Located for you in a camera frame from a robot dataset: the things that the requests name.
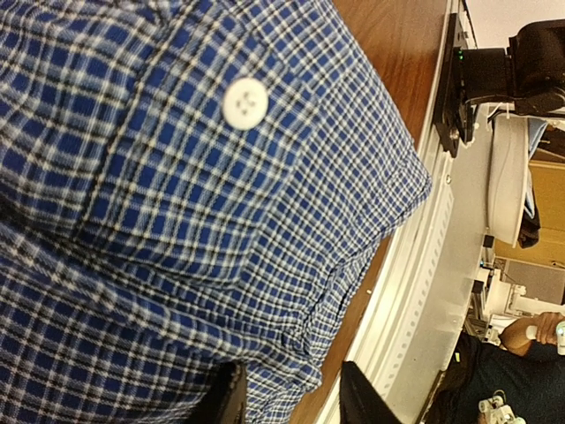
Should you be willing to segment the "person's hand holding device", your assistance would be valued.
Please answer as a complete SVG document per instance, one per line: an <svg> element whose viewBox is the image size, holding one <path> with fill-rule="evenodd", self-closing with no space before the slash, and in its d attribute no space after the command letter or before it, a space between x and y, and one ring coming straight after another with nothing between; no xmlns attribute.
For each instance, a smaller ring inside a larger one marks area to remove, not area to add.
<svg viewBox="0 0 565 424"><path fill-rule="evenodd" d="M526 327L526 337L543 345L557 345L558 326L564 322L564 315L556 312L544 312L531 318Z"/></svg>

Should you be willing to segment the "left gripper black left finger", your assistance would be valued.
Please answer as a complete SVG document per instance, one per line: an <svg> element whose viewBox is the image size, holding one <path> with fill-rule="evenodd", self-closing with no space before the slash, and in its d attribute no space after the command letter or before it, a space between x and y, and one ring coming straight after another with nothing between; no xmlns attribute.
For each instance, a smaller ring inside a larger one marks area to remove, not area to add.
<svg viewBox="0 0 565 424"><path fill-rule="evenodd" d="M222 363L206 395L189 417L190 423L244 423L247 370L241 362Z"/></svg>

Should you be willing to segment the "blue small-check long sleeve shirt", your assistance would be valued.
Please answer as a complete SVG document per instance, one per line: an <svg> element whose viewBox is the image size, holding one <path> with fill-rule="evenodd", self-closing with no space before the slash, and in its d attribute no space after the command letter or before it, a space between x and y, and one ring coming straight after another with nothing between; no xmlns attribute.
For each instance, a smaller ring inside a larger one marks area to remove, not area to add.
<svg viewBox="0 0 565 424"><path fill-rule="evenodd" d="M2 422L288 422L430 190L329 1L2 2Z"/></svg>

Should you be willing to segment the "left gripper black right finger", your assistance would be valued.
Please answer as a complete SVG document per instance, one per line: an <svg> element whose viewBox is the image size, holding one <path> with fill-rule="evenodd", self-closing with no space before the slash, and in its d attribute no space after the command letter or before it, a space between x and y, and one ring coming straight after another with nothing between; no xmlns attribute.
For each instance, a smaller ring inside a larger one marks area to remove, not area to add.
<svg viewBox="0 0 565 424"><path fill-rule="evenodd" d="M357 364L344 361L339 383L340 422L395 424L396 418Z"/></svg>

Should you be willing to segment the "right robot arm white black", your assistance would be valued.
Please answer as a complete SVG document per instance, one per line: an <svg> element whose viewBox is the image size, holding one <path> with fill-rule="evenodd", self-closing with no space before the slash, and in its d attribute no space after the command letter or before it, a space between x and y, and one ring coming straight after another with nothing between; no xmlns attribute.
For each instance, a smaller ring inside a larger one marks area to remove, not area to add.
<svg viewBox="0 0 565 424"><path fill-rule="evenodd" d="M490 108L487 225L516 246L525 217L536 216L529 162L551 120L564 120L564 22L532 22L508 47L456 50L462 103Z"/></svg>

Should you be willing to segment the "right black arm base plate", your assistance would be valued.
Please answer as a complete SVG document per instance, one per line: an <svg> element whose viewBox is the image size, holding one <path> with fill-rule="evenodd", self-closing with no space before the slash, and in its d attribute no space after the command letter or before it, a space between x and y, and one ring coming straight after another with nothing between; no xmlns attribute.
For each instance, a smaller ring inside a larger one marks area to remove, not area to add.
<svg viewBox="0 0 565 424"><path fill-rule="evenodd" d="M456 158L460 139L465 136L467 118L460 75L461 51L468 49L460 14L447 16L445 42L440 55L440 74L433 106L433 125L445 152Z"/></svg>

